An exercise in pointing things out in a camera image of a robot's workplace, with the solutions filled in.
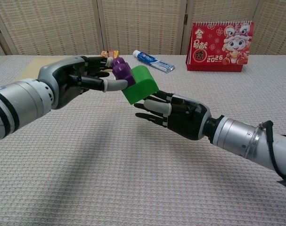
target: snack package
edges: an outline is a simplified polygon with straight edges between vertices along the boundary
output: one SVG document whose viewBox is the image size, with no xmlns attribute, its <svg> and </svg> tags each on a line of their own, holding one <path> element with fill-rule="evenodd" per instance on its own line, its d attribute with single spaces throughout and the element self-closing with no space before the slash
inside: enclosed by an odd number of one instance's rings
<svg viewBox="0 0 286 226">
<path fill-rule="evenodd" d="M 106 58 L 112 57 L 113 59 L 116 59 L 119 57 L 119 51 L 118 50 L 102 51 L 101 56 Z"/>
</svg>

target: calendar spiral binding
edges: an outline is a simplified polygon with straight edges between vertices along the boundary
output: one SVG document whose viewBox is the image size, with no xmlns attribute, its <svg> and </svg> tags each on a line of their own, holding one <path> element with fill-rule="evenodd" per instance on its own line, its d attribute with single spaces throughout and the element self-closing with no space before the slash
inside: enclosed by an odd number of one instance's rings
<svg viewBox="0 0 286 226">
<path fill-rule="evenodd" d="M 235 24 L 244 24 L 244 23 L 247 23 L 247 24 L 250 24 L 252 23 L 251 20 L 247 20 L 247 21 L 216 21 L 216 22 L 196 22 L 195 25 L 196 26 L 208 26 L 208 25 L 235 25 Z"/>
</svg>

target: robot finger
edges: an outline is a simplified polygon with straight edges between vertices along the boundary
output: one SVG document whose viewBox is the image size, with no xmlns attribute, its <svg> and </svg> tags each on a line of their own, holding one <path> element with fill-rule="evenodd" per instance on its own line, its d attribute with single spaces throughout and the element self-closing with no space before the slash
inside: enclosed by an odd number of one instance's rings
<svg viewBox="0 0 286 226">
<path fill-rule="evenodd" d="M 155 114 L 155 115 L 157 115 L 157 116 L 163 117 L 163 114 L 158 113 L 158 112 L 154 112 L 154 111 L 150 111 L 149 109 L 145 108 L 143 104 L 134 104 L 134 106 L 135 106 L 136 108 L 143 109 L 143 110 L 145 110 L 145 111 L 147 111 L 147 112 L 150 112 L 150 113 L 152 113 L 152 114 Z"/>
<path fill-rule="evenodd" d="M 148 121 L 151 121 L 153 123 L 155 123 L 156 125 L 160 125 L 160 126 L 163 126 L 163 118 L 160 118 L 160 117 L 157 117 L 157 116 L 154 116 L 154 115 L 150 115 L 150 114 L 146 114 L 146 113 L 136 113 L 135 116 L 139 117 L 139 118 L 142 118 L 142 119 L 147 119 Z"/>
<path fill-rule="evenodd" d="M 161 99 L 158 99 L 156 97 L 153 97 L 153 96 L 148 96 L 144 100 L 153 100 L 153 101 L 157 101 L 157 102 L 160 102 L 160 103 L 166 103 L 165 101 L 163 101 Z"/>
<path fill-rule="evenodd" d="M 165 117 L 169 116 L 172 111 L 171 104 L 162 103 L 154 100 L 145 100 L 144 107 L 150 111 L 161 113 Z"/>
<path fill-rule="evenodd" d="M 105 78 L 109 76 L 109 73 L 108 72 L 96 72 L 96 73 L 89 74 L 88 76 L 94 76 L 97 78 Z"/>
<path fill-rule="evenodd" d="M 83 57 L 86 62 L 88 62 L 88 67 L 111 67 L 112 58 L 106 58 L 103 56 L 91 56 L 91 57 Z"/>
<path fill-rule="evenodd" d="M 103 92 L 106 91 L 119 91 L 119 90 L 123 90 L 126 89 L 128 86 L 128 82 L 127 80 L 112 80 L 112 79 L 103 79 L 104 81 L 104 86 L 103 86 Z"/>
<path fill-rule="evenodd" d="M 153 94 L 153 96 L 155 96 L 161 100 L 164 100 L 166 102 L 170 102 L 173 94 L 172 93 L 166 93 L 166 92 L 160 90 L 160 91 L 156 92 L 155 94 Z"/>
</svg>

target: silver robotic arm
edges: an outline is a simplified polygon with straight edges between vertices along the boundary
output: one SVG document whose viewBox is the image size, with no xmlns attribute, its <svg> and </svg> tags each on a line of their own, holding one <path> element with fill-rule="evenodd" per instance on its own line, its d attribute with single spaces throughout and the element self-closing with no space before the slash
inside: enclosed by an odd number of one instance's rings
<svg viewBox="0 0 286 226">
<path fill-rule="evenodd" d="M 206 136 L 211 144 L 276 171 L 286 186 L 286 135 L 273 133 L 271 121 L 254 127 L 223 115 L 214 119 L 204 104 L 163 91 L 134 106 L 152 113 L 136 113 L 139 118 L 191 140 Z"/>
<path fill-rule="evenodd" d="M 126 80 L 107 80 L 101 70 L 111 67 L 105 57 L 72 56 L 40 69 L 37 80 L 25 79 L 0 87 L 0 139 L 60 109 L 89 89 L 122 90 Z"/>
</svg>

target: green toy block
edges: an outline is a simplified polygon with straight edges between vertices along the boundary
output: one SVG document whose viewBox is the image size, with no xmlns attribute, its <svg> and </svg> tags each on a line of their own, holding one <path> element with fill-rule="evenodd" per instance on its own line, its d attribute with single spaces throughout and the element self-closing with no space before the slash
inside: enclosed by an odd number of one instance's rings
<svg viewBox="0 0 286 226">
<path fill-rule="evenodd" d="M 134 67 L 131 72 L 136 83 L 122 90 L 131 105 L 159 91 L 147 67 L 139 65 Z"/>
</svg>

